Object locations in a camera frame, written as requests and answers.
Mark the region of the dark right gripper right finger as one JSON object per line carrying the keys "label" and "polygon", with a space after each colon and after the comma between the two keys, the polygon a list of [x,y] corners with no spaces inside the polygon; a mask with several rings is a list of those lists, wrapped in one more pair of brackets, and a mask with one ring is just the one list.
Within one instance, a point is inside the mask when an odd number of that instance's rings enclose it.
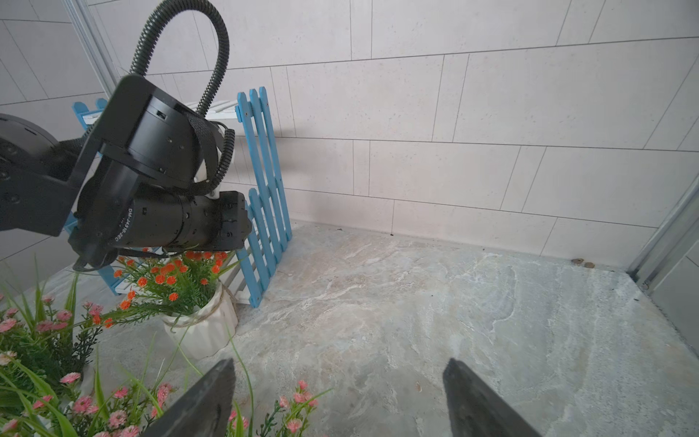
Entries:
{"label": "dark right gripper right finger", "polygon": [[541,436],[464,362],[450,358],[442,380],[453,436]]}

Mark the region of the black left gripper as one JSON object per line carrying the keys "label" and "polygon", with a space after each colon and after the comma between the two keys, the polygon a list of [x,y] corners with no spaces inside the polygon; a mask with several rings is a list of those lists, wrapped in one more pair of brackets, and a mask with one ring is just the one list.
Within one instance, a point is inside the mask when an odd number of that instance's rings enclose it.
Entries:
{"label": "black left gripper", "polygon": [[184,204],[180,247],[188,251],[237,251],[252,231],[246,200],[238,191],[218,198],[195,196]]}

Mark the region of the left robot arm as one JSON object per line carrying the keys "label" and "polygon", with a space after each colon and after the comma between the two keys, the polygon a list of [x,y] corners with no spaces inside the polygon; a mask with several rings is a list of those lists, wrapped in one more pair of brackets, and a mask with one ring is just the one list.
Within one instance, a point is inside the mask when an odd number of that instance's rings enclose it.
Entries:
{"label": "left robot arm", "polygon": [[[206,16],[217,63],[195,109],[147,80],[151,58],[178,14]],[[76,271],[119,257],[163,259],[187,251],[243,249],[252,225],[243,194],[223,191],[235,132],[207,119],[227,71],[229,34],[208,1],[165,1],[138,40],[131,69],[81,138],[59,141],[10,115],[1,118],[1,227],[58,236],[67,219]]]}

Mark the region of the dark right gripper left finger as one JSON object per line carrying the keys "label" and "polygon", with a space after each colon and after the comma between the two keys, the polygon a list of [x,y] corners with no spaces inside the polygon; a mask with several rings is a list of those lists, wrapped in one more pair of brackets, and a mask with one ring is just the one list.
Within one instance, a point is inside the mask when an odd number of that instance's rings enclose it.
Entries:
{"label": "dark right gripper left finger", "polygon": [[235,385],[234,361],[231,358],[219,361],[142,435],[225,436],[233,406]]}

